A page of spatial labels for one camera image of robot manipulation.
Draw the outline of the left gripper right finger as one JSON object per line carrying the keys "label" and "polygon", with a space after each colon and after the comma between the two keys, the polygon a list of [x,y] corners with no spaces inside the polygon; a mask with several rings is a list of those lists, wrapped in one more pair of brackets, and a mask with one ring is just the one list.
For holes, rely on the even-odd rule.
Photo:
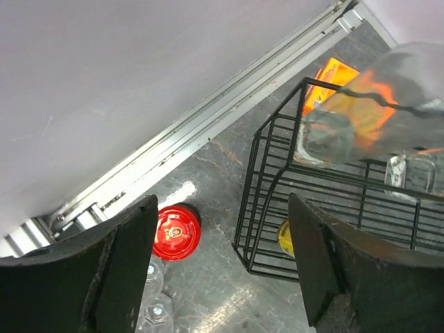
{"label": "left gripper right finger", "polygon": [[443,257],[408,250],[297,194],[289,226],[309,326],[317,332],[442,332]]}

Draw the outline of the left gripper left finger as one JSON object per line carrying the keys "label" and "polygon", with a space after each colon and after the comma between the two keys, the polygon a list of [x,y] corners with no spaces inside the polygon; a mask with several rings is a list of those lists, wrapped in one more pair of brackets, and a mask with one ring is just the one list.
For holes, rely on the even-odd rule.
{"label": "left gripper left finger", "polygon": [[1,259],[2,332],[134,332],[157,196],[20,258]]}

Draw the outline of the small yellow label bottle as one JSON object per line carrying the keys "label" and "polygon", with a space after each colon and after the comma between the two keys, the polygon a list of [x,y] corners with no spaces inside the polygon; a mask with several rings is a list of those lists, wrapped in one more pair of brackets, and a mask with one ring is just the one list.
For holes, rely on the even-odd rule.
{"label": "small yellow label bottle", "polygon": [[289,228],[289,220],[285,220],[277,231],[277,242],[281,250],[290,257],[294,256],[293,244]]}

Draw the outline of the red lid sauce jar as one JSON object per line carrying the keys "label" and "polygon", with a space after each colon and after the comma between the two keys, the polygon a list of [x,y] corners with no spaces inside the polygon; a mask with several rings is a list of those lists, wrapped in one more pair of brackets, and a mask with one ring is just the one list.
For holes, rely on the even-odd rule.
{"label": "red lid sauce jar", "polygon": [[153,254],[165,261],[188,258],[198,247],[201,217],[191,204],[181,202],[163,207],[158,213]]}

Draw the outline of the glass oil bottle gold spout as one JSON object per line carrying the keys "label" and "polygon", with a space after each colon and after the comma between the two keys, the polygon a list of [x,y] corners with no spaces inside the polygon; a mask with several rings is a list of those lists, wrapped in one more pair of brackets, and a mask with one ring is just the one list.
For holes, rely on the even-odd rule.
{"label": "glass oil bottle gold spout", "polygon": [[443,149],[393,156],[386,163],[384,184],[443,197]]}

